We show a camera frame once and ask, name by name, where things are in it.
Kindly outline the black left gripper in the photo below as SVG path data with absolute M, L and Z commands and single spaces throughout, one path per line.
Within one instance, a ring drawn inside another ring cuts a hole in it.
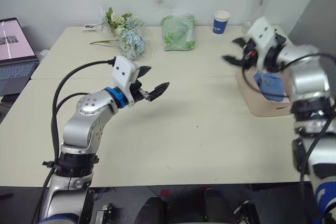
M 144 76 L 150 70 L 151 70 L 150 66 L 140 66 L 138 78 Z M 169 85 L 170 85 L 169 82 L 162 83 L 157 87 L 155 87 L 153 91 L 148 93 L 147 91 L 144 91 L 142 89 L 142 83 L 137 80 L 135 83 L 130 85 L 130 92 L 134 102 L 139 102 L 143 99 L 151 102 L 154 101 L 159 96 L 161 96 L 166 91 Z

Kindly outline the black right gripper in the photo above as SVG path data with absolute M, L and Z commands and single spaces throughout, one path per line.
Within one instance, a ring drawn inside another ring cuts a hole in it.
M 256 43 L 253 39 L 249 39 L 246 43 L 243 37 L 238 37 L 232 40 L 232 43 L 243 48 L 242 59 L 237 59 L 231 55 L 223 55 L 222 59 L 233 66 L 242 66 L 243 69 L 250 69 L 257 65 L 258 52 L 256 50 Z

